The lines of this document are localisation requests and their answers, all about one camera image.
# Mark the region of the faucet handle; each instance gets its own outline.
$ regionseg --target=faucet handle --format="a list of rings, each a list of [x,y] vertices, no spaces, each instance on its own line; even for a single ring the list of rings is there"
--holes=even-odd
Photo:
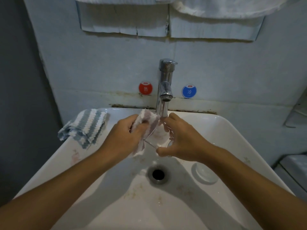
[[[161,59],[159,62],[159,69],[162,72],[171,73],[175,70],[175,65],[177,64],[178,63],[172,59],[164,58],[164,59]]]

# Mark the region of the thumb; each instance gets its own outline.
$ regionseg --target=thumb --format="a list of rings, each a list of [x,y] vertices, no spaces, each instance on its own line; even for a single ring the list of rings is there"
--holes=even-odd
[[[165,157],[165,156],[174,156],[176,153],[176,149],[174,145],[171,145],[169,147],[158,147],[156,150],[157,154],[160,157]]]
[[[141,139],[143,137],[143,135],[145,134],[145,132],[148,129],[148,127],[149,127],[149,123],[148,122],[141,123],[133,131],[132,135],[137,137],[138,140],[139,140],[139,139]]]

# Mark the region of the blue sticker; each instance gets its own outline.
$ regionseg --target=blue sticker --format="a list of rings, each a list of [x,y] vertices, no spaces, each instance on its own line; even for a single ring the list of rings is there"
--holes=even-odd
[[[188,84],[182,89],[182,96],[185,98],[192,98],[196,94],[196,87],[195,85]]]

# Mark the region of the sink basin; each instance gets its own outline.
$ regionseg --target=sink basin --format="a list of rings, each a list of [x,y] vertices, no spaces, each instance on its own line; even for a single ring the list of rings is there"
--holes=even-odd
[[[71,137],[23,187],[18,195],[53,178],[95,152],[113,125],[140,109],[107,108],[105,129],[96,145],[82,149]],[[208,141],[229,150],[248,166],[291,192],[261,156],[221,116],[175,112]],[[165,168],[168,181],[153,184],[147,172]],[[52,229],[261,229],[219,179],[207,184],[195,172],[195,162],[159,157],[146,145],[97,179]]]

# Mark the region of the chrome faucet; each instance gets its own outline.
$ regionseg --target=chrome faucet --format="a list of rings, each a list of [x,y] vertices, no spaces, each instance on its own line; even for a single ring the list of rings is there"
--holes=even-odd
[[[171,89],[173,71],[177,62],[171,59],[161,59],[159,62],[159,70],[161,77],[158,87],[158,97],[156,105],[156,113],[161,117],[167,117],[168,102],[172,100],[173,94]]]

